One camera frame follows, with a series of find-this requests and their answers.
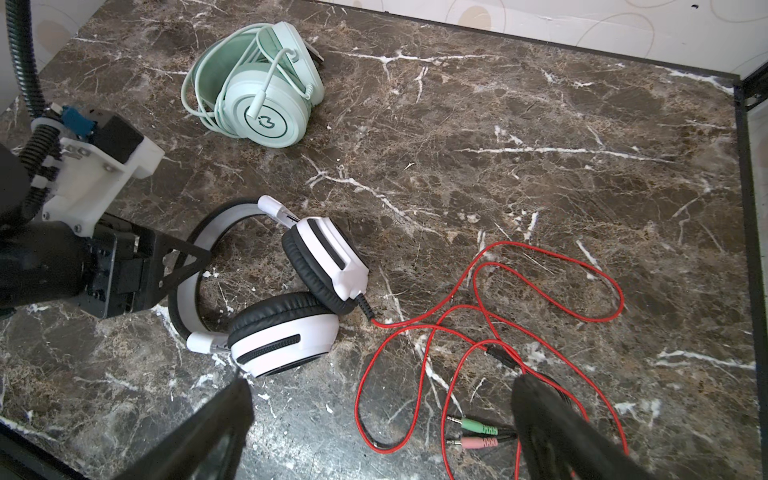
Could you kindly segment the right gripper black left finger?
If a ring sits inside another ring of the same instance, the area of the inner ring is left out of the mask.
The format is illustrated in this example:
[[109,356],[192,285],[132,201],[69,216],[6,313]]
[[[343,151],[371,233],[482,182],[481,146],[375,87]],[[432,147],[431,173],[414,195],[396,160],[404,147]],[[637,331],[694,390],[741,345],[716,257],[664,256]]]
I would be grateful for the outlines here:
[[233,479],[253,422],[250,386],[236,379],[117,477]]

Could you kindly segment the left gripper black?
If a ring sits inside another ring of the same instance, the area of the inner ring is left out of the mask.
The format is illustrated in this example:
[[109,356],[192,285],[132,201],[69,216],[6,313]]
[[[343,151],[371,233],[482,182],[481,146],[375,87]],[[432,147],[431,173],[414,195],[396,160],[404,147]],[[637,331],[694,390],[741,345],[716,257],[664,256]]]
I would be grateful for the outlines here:
[[1,229],[1,317],[64,300],[101,319],[150,309],[205,268],[207,249],[113,215],[79,236],[59,221]]

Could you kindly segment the black frame post right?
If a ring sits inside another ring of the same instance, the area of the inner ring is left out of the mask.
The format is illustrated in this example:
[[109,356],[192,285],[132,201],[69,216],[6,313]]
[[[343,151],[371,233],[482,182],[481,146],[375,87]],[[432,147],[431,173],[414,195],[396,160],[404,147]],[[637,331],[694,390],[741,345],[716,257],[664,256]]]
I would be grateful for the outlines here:
[[748,291],[752,318],[753,347],[755,356],[755,381],[758,399],[758,421],[760,439],[760,462],[762,473],[759,479],[767,478],[767,320],[764,290],[764,275],[760,250],[757,205],[753,164],[748,132],[747,96],[744,82],[735,80],[734,108],[737,129],[737,152],[744,214],[745,251],[748,270]]

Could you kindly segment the mint green headphones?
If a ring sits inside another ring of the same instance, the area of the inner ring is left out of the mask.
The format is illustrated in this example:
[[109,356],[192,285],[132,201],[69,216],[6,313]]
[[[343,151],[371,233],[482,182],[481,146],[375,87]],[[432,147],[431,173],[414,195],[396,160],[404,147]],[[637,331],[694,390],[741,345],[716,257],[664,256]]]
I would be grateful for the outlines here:
[[324,100],[322,62],[294,25],[248,25],[198,58],[183,80],[181,102],[212,132],[290,147],[304,137],[312,109]]

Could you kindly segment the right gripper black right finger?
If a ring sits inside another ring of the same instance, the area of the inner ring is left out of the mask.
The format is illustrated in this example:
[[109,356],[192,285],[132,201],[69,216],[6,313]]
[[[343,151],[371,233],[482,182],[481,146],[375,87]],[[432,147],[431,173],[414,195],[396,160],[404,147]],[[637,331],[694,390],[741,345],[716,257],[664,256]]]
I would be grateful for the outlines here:
[[511,407],[532,479],[653,477],[531,374],[514,381]]

